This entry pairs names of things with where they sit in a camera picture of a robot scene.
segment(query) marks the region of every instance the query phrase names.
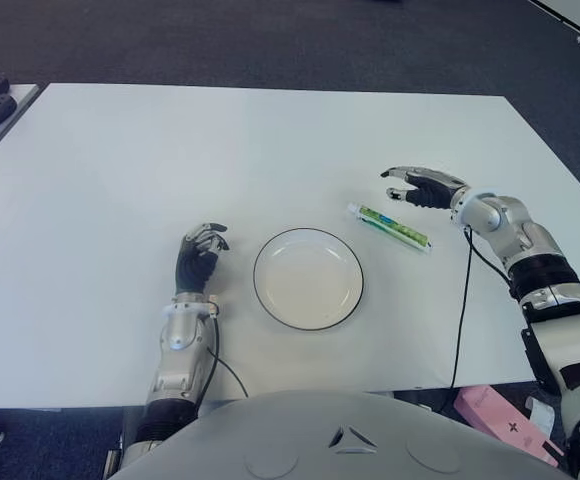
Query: pink box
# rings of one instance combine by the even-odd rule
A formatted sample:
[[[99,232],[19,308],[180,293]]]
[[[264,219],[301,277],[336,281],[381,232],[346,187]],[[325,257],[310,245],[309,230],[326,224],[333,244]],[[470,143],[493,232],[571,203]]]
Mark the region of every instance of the pink box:
[[[557,460],[544,448],[545,443],[563,456],[563,452],[543,432],[489,385],[462,388],[454,408],[480,432],[520,448],[552,466],[557,466]]]

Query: dark carpet floor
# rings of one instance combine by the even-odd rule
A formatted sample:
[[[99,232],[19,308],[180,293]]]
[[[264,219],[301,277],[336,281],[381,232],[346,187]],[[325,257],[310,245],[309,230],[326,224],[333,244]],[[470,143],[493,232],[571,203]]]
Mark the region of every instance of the dark carpet floor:
[[[580,180],[576,37],[526,0],[0,0],[14,83],[503,95]],[[518,406],[536,390],[500,388]],[[0,480],[98,479],[121,410],[0,424]]]

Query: black cable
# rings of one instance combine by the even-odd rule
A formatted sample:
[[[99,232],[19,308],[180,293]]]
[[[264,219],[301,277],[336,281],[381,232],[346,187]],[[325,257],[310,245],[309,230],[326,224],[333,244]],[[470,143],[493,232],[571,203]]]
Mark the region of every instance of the black cable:
[[[497,275],[499,275],[501,278],[503,278],[503,281],[506,282],[506,285],[508,286],[508,288],[510,288],[512,286],[512,282],[510,281],[510,279],[507,277],[507,275],[505,273],[503,273],[501,270],[499,270],[492,262],[490,262],[486,257],[484,257],[481,252],[479,250],[477,250],[477,247],[474,246],[474,243],[472,243],[472,229],[470,228],[470,234],[468,234],[467,229],[463,231],[463,235],[466,237],[466,240],[468,242],[468,244],[470,245],[470,249],[475,253],[475,255],[477,257],[479,257],[483,263],[485,263],[486,265],[488,265],[492,270],[494,270]]]
[[[201,389],[201,393],[199,394],[199,398],[197,399],[197,414],[199,414],[199,408],[201,408],[201,403],[203,402],[203,399],[206,396],[206,392],[208,391],[208,387],[210,386],[212,377],[214,377],[214,372],[217,369],[217,363],[219,363],[220,336],[219,336],[219,323],[217,322],[217,315],[219,315],[219,306],[216,303],[214,303],[213,305],[217,308],[217,313],[212,316],[212,321],[214,322],[214,355],[212,356],[213,362],[212,367],[210,368],[210,374],[208,375],[208,379],[206,380],[205,385]]]
[[[461,331],[463,330],[463,317],[466,313],[466,303],[468,302],[468,285],[470,283],[470,267],[472,266],[472,252],[474,247],[472,245],[472,229],[468,227],[468,232],[464,231],[470,248],[468,249],[468,267],[466,268],[466,282],[463,287],[463,302],[461,305],[461,316],[459,317],[459,331],[457,333],[457,347],[454,354],[454,369],[452,370],[452,382],[450,382],[450,387],[446,393],[446,398],[441,405],[441,408],[437,410],[437,413],[441,413],[444,408],[450,402],[450,397],[452,396],[452,390],[454,389],[454,382],[457,379],[457,367],[459,366],[459,352],[461,351]]]
[[[226,367],[226,370],[228,370],[232,376],[234,377],[234,379],[237,381],[237,383],[239,384],[239,386],[241,387],[241,391],[243,391],[243,395],[246,398],[250,398],[250,395],[248,395],[248,390],[246,390],[245,385],[243,384],[243,382],[241,381],[241,379],[239,378],[239,375],[237,375],[237,372],[235,372],[232,367],[230,365],[228,365],[225,361],[221,360],[219,357],[217,357],[214,352],[212,350],[210,350],[210,347],[208,347],[208,352],[210,353],[210,355],[212,355],[214,358],[217,359],[217,362],[219,362],[221,365],[223,365],[224,367]]]

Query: green toothpaste tube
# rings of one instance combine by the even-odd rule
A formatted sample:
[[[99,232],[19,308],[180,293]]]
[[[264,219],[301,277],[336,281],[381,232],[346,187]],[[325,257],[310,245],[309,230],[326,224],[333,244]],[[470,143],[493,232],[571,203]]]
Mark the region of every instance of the green toothpaste tube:
[[[429,252],[432,249],[432,243],[430,243],[430,239],[426,235],[395,222],[379,212],[375,212],[368,207],[354,203],[348,205],[348,210],[366,224],[372,225],[412,247],[424,252]]]

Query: silver robotic arm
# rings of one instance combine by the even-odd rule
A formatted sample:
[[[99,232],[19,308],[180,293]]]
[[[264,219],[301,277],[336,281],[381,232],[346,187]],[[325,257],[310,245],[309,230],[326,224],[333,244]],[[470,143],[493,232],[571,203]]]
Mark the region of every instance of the silver robotic arm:
[[[389,188],[390,198],[451,210],[455,223],[490,244],[527,321],[522,339],[535,376],[562,397],[568,461],[580,479],[580,281],[563,252],[515,198],[472,189],[458,178],[421,167],[395,167],[382,176],[417,187]]]
[[[217,223],[204,223],[181,241],[176,295],[166,308],[167,321],[161,332],[161,360],[135,442],[126,450],[122,467],[197,419],[208,379],[216,368],[216,357],[213,359],[209,351],[218,349],[218,307],[215,298],[203,292],[219,253],[229,249],[218,233],[226,230]]]

